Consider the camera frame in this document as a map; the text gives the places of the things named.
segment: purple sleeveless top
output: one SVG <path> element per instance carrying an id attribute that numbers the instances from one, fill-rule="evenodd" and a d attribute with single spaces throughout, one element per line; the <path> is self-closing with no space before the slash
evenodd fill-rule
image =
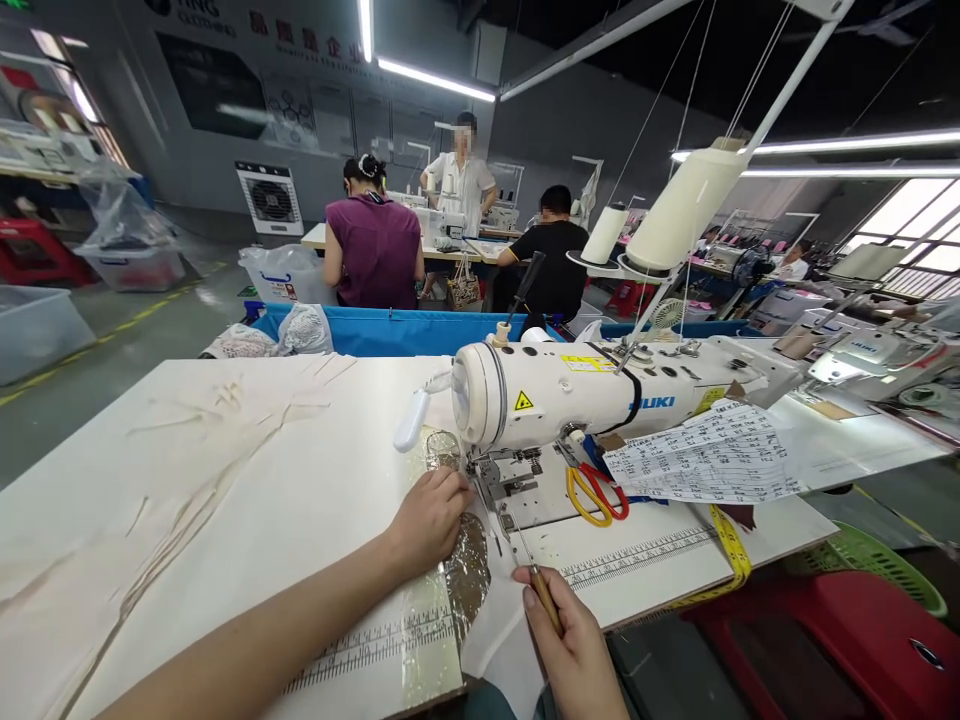
<path id="1" fill-rule="evenodd" d="M 360 195 L 327 205 L 327 224 L 343 248 L 337 292 L 345 305 L 416 309 L 413 275 L 420 222 L 412 210 Z"/>

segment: red plastic stool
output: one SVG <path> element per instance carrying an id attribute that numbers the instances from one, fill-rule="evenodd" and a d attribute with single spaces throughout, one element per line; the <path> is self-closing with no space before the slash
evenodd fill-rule
<path id="1" fill-rule="evenodd" d="M 641 309 L 641 303 L 643 307 L 646 307 L 656 289 L 656 285 L 638 284 L 633 280 L 623 280 L 603 307 L 604 309 L 611 307 L 616 309 L 617 315 L 620 317 L 631 317 Z"/>
<path id="2" fill-rule="evenodd" d="M 95 282 L 90 267 L 38 220 L 0 219 L 0 277 L 11 285 Z"/>
<path id="3" fill-rule="evenodd" d="M 960 638 L 883 578 L 829 573 L 689 610 L 765 720 L 960 712 Z"/>

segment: hand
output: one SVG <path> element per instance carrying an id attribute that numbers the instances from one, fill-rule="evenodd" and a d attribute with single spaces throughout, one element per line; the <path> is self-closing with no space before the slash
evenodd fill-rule
<path id="1" fill-rule="evenodd" d="M 532 587 L 523 589 L 523 604 L 561 714 L 567 720 L 627 720 L 630 716 L 597 619 L 560 573 L 545 567 L 540 573 L 560 614 L 563 639 Z M 514 570 L 513 579 L 530 585 L 529 568 Z"/>
<path id="2" fill-rule="evenodd" d="M 453 552 L 460 516 L 473 497 L 466 478 L 448 467 L 420 476 L 384 533 L 402 581 L 423 575 Z"/>

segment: floor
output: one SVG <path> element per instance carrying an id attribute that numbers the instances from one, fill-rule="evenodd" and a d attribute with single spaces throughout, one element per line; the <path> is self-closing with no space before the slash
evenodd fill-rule
<path id="1" fill-rule="evenodd" d="M 79 360 L 49 374 L 6 402 L 23 386 L 0 388 L 0 490 L 123 394 L 160 362 L 196 357 L 243 314 L 237 294 L 249 284 L 237 261 L 254 241 L 276 246 L 286 239 L 258 237 L 245 215 L 160 206 L 175 223 L 195 281 L 131 327 L 115 328 L 150 309 L 167 294 L 118 294 L 102 284 L 74 291 L 73 300 L 98 338 L 110 337 Z M 605 311 L 609 294 L 588 288 L 584 301 Z M 960 543 L 960 475 L 946 458 L 883 473 L 862 483 L 877 500 L 912 518 L 940 541 Z M 892 512 L 859 493 L 818 494 L 810 502 L 828 517 L 850 522 L 895 548 L 922 544 L 918 533 Z M 668 619 L 611 640 L 624 681 L 644 699 L 645 717 L 695 718 L 724 708 L 724 717 L 746 717 L 709 650 L 696 632 Z M 691 689 L 688 680 L 694 678 Z"/>

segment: green plastic basket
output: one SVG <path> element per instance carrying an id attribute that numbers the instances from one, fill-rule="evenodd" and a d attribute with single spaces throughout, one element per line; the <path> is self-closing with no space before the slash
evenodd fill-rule
<path id="1" fill-rule="evenodd" d="M 840 533 L 820 545 L 787 559 L 796 575 L 839 570 L 863 570 L 885 578 L 920 603 L 935 618 L 947 616 L 947 604 L 916 568 L 883 543 L 845 523 L 834 522 Z"/>

